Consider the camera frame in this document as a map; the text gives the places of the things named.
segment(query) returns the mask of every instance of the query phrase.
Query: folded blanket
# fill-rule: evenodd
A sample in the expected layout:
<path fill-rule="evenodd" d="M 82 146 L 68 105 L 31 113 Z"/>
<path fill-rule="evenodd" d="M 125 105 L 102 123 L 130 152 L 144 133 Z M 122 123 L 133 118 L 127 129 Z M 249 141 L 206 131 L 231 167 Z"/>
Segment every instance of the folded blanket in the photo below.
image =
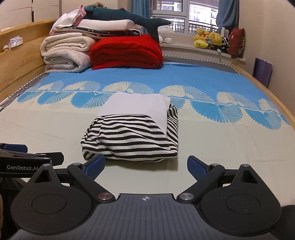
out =
<path fill-rule="evenodd" d="M 45 73 L 80 72 L 91 66 L 89 52 L 51 49 L 44 56 Z"/>
<path fill-rule="evenodd" d="M 96 41 L 82 33 L 64 33 L 45 38 L 41 44 L 40 52 L 44 57 L 52 49 L 72 49 L 79 52 L 90 51 Z"/>
<path fill-rule="evenodd" d="M 82 19 L 75 26 L 94 29 L 94 30 L 100 30 L 100 31 L 124 31 L 129 29 L 141 29 L 141 26 L 136 25 L 134 22 L 128 19 L 115 20 L 115 21 Z"/>
<path fill-rule="evenodd" d="M 124 36 L 141 36 L 142 31 L 140 29 L 130 29 L 130 30 L 122 30 L 122 31 L 100 31 L 100 30 L 94 30 L 94 29 L 88 29 L 83 27 L 63 27 L 63 28 L 57 28 L 54 32 L 54 35 L 57 34 L 63 34 L 63 33 L 72 33 L 72 32 L 78 32 L 82 33 L 86 36 L 90 36 L 92 38 L 96 39 L 103 39 L 108 37 L 124 37 Z"/>
<path fill-rule="evenodd" d="M 90 51 L 92 70 L 112 67 L 156 68 L 163 63 L 160 45 L 145 34 L 140 37 L 110 37 Z"/>

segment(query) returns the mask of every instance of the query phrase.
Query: white pillow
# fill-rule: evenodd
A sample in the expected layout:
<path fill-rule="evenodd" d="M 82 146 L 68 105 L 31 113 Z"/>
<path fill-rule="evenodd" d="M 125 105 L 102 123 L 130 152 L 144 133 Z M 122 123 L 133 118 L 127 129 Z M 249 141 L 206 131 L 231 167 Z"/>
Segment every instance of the white pillow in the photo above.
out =
<path fill-rule="evenodd" d="M 83 27 L 99 31 L 124 31 L 129 29 L 141 29 L 141 26 L 128 19 L 113 21 L 82 19 L 75 27 Z"/>

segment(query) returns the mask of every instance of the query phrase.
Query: circular pad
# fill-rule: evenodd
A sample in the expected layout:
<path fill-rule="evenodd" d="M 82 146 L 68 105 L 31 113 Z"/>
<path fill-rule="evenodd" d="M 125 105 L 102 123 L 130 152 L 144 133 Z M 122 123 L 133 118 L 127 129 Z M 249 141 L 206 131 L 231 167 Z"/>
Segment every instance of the circular pad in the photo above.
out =
<path fill-rule="evenodd" d="M 263 234 L 278 221 L 281 206 L 270 190 L 262 190 L 250 183 L 216 188 L 201 199 L 201 215 L 213 228 L 230 235 Z"/>
<path fill-rule="evenodd" d="M 42 214 L 51 214 L 61 211 L 67 204 L 63 196 L 57 194 L 45 194 L 35 198 L 32 208 Z"/>
<path fill-rule="evenodd" d="M 12 202 L 11 215 L 28 232 L 54 235 L 82 224 L 91 209 L 92 202 L 86 193 L 46 182 L 24 187 Z"/>
<path fill-rule="evenodd" d="M 226 206 L 234 213 L 251 214 L 260 208 L 260 202 L 252 196 L 237 194 L 226 200 Z"/>

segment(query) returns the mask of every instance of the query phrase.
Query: white plush toy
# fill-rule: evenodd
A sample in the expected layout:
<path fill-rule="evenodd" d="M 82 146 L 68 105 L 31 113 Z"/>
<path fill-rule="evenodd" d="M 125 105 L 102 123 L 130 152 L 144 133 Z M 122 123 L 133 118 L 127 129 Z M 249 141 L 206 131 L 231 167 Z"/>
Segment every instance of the white plush toy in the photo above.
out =
<path fill-rule="evenodd" d="M 158 33 L 159 33 L 159 41 L 160 43 L 172 43 L 172 35 L 174 33 L 173 29 L 169 26 L 160 26 L 158 27 Z"/>

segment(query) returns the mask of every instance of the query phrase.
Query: black and white stripes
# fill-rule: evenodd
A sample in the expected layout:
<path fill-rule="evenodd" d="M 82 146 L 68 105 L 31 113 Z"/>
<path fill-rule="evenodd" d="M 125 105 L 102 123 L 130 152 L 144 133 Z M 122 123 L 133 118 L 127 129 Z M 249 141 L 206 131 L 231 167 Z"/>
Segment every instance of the black and white stripes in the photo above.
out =
<path fill-rule="evenodd" d="M 95 154 L 107 159 L 158 162 L 178 155 L 178 114 L 170 105 L 167 112 L 167 136 L 146 115 L 99 116 L 81 140 L 87 160 Z"/>

